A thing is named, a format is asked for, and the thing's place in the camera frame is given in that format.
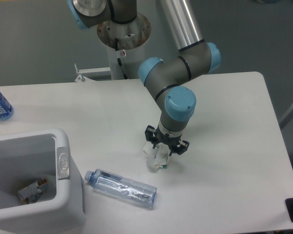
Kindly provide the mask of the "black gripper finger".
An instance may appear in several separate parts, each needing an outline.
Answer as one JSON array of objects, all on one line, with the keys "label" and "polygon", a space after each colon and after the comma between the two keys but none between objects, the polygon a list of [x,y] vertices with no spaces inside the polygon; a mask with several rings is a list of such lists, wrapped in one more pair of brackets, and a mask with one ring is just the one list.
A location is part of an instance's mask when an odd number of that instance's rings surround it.
[{"label": "black gripper finger", "polygon": [[189,142],[185,140],[180,140],[169,145],[168,147],[170,149],[169,156],[172,156],[172,154],[182,155],[188,150]]},{"label": "black gripper finger", "polygon": [[159,143],[157,130],[153,126],[148,125],[145,130],[145,136],[146,140],[152,144],[152,148],[155,149],[156,145]]}]

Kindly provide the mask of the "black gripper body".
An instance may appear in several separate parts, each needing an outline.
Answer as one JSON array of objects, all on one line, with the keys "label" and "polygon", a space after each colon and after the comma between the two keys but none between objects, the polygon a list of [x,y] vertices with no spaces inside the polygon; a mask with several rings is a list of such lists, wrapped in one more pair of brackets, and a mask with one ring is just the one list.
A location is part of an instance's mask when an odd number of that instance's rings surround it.
[{"label": "black gripper body", "polygon": [[178,142],[181,140],[181,136],[182,135],[179,135],[179,136],[173,136],[172,134],[170,133],[165,133],[163,134],[160,129],[156,129],[157,130],[157,137],[159,139],[159,143],[157,145],[159,145],[160,143],[166,145],[166,146],[169,146],[175,142]]}]

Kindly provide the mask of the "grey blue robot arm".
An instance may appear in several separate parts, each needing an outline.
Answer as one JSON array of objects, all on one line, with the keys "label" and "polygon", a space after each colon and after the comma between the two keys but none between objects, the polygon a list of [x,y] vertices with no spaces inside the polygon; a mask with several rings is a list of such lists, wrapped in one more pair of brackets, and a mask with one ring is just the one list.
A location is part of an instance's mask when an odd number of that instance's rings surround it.
[{"label": "grey blue robot arm", "polygon": [[97,27],[97,35],[107,49],[111,78],[140,79],[161,110],[158,126],[147,126],[146,140],[153,146],[168,146],[171,154],[186,152],[189,142],[181,137],[194,113],[196,96],[185,83],[221,63],[217,46],[204,40],[190,2],[157,1],[179,52],[170,62],[145,58],[151,23],[138,12],[137,1],[70,0],[67,4],[79,28]]}]

